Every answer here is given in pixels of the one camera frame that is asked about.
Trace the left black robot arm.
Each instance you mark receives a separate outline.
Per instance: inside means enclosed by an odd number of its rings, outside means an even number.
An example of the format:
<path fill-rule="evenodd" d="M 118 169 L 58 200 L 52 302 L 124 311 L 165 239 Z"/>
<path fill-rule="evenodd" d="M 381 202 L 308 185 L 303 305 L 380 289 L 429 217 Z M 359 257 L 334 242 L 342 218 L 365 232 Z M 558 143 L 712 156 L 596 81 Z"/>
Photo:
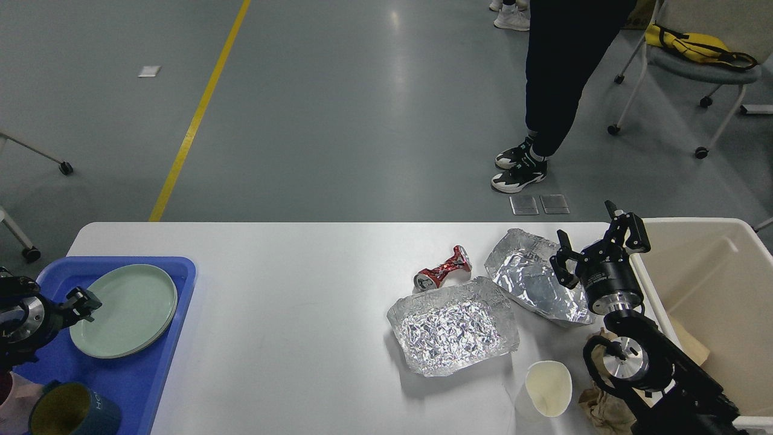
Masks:
<path fill-rule="evenodd" d="M 87 320 L 102 307 L 91 291 L 75 287 L 63 303 L 41 294 L 38 283 L 27 276 L 14 275 L 2 267 L 1 278 L 1 364 L 2 372 L 35 363 L 37 350 L 47 346 L 61 330 Z"/>

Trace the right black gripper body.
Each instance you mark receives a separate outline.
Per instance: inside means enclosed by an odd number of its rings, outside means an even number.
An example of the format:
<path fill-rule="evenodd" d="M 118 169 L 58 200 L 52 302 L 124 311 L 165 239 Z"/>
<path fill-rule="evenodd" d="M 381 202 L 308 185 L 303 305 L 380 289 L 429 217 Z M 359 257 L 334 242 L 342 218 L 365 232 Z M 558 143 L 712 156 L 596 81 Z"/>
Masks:
<path fill-rule="evenodd" d="M 588 308 L 597 315 L 643 305 L 643 292 L 621 245 L 596 240 L 580 252 L 575 275 L 583 286 Z"/>

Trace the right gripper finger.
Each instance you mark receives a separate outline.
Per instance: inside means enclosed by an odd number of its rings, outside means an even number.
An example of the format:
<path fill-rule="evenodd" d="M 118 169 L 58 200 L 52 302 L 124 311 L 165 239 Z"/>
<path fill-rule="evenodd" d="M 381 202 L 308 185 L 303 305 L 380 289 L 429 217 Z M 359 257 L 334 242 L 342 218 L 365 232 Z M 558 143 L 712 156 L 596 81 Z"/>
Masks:
<path fill-rule="evenodd" d="M 561 286 L 566 289 L 574 289 L 580 279 L 568 268 L 568 262 L 582 261 L 582 254 L 573 250 L 569 235 L 563 230 L 557 230 L 559 248 L 556 254 L 550 257 L 550 265 Z"/>
<path fill-rule="evenodd" d="M 624 211 L 612 201 L 605 201 L 611 219 L 604 235 L 604 256 L 623 262 L 631 254 L 649 253 L 652 249 L 645 223 L 630 211 Z"/>

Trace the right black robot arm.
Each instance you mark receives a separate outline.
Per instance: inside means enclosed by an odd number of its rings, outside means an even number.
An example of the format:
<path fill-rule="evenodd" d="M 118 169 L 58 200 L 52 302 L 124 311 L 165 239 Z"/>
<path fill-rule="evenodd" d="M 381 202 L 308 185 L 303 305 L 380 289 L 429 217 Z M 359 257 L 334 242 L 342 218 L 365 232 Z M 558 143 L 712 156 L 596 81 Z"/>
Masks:
<path fill-rule="evenodd" d="M 602 239 L 581 251 L 565 231 L 550 265 L 559 283 L 581 285 L 589 309 L 615 338 L 594 335 L 583 362 L 602 391 L 626 403 L 634 434 L 743 434 L 737 405 L 722 386 L 662 333 L 643 312 L 645 297 L 629 257 L 648 253 L 643 220 L 605 201 L 610 225 Z"/>

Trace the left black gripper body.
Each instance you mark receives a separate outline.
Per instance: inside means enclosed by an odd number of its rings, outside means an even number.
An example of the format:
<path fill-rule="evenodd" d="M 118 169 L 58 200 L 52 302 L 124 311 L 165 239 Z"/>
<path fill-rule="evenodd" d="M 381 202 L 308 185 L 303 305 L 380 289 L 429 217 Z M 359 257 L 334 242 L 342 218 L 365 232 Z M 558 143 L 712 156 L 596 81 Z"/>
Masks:
<path fill-rule="evenodd" d="M 2 275 L 2 363 L 35 363 L 61 329 L 51 300 L 27 276 Z"/>

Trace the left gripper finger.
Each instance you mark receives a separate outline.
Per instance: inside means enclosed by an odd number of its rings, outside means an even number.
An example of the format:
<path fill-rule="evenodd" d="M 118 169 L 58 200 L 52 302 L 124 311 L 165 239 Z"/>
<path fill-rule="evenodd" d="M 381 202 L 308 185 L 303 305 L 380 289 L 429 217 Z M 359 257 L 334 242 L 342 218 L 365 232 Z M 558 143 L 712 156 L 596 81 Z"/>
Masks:
<path fill-rule="evenodd" d="M 91 290 L 78 286 L 68 292 L 63 303 L 58 304 L 57 313 L 63 324 L 77 324 L 81 320 L 92 323 L 94 311 L 102 305 L 102 301 Z"/>

